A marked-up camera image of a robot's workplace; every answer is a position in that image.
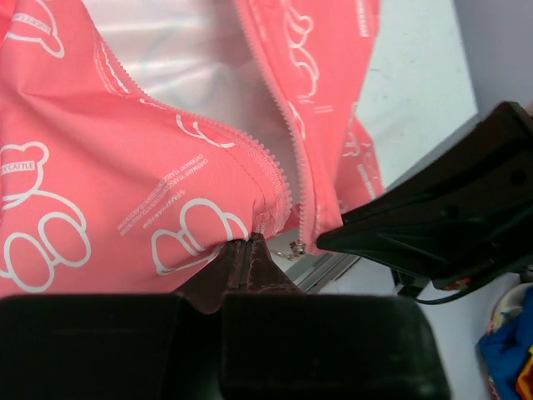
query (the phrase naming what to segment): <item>gray wall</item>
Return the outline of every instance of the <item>gray wall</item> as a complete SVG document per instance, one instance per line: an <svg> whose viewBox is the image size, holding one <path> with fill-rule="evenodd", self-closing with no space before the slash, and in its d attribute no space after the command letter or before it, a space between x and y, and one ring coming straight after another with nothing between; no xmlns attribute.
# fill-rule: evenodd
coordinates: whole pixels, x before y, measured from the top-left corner
<svg viewBox="0 0 533 400"><path fill-rule="evenodd" d="M480 115L502 100L531 103L533 0L455 2Z"/></svg>

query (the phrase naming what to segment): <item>blue cloth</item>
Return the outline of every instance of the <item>blue cloth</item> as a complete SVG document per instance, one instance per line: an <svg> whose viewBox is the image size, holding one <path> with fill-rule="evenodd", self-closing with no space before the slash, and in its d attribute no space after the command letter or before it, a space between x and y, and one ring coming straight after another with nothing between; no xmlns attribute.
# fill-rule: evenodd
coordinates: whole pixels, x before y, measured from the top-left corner
<svg viewBox="0 0 533 400"><path fill-rule="evenodd" d="M526 365L533 345L533 287L526 292L522 313L479 341L501 400L520 400L515 390L516 380Z"/></svg>

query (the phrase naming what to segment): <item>black machine part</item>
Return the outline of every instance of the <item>black machine part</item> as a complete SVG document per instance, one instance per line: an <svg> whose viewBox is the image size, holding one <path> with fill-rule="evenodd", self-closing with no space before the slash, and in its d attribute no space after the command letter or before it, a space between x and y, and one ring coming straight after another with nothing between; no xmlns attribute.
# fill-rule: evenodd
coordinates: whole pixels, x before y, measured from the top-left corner
<svg viewBox="0 0 533 400"><path fill-rule="evenodd" d="M317 245L463 288L533 263L533 120L504 102L431 165L343 216Z"/></svg>
<svg viewBox="0 0 533 400"><path fill-rule="evenodd" d="M424 315L401 297L228 293L205 314L177 295L61 295L0 301L0 398L446 400L450 389Z"/></svg>

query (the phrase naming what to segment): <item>pink jacket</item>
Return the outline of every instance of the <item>pink jacket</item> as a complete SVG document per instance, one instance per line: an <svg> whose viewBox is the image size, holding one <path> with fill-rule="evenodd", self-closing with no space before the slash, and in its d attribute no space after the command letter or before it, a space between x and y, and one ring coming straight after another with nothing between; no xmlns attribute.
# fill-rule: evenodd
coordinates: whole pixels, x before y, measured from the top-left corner
<svg viewBox="0 0 533 400"><path fill-rule="evenodd" d="M297 205L257 140L148 97L81 0L0 3L0 295L170 292L224 242L271 238L291 214L314 252L382 192L355 118L379 0L236 7L287 122Z"/></svg>

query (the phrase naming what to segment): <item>black cable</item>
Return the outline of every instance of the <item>black cable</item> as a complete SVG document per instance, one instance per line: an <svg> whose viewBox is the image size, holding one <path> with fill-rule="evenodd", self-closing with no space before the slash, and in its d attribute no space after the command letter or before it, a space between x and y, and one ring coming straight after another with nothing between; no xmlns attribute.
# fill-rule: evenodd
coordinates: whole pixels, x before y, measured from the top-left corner
<svg viewBox="0 0 533 400"><path fill-rule="evenodd" d="M501 271L494 272L491 275L487 275L484 278L478 279L475 283L472 283L467 289L461 290L460 292L456 294L452 294L448 297L442 297L437 298L435 300L420 300L418 298L415 298L415 302L419 304L424 304L426 306L439 306L441 304L447 304L454 302L455 300L459 300L460 298L463 298L464 296L467 296L473 292L475 292L478 289L483 288L484 286L488 285L492 281L494 281L496 278L498 278L501 275Z"/></svg>

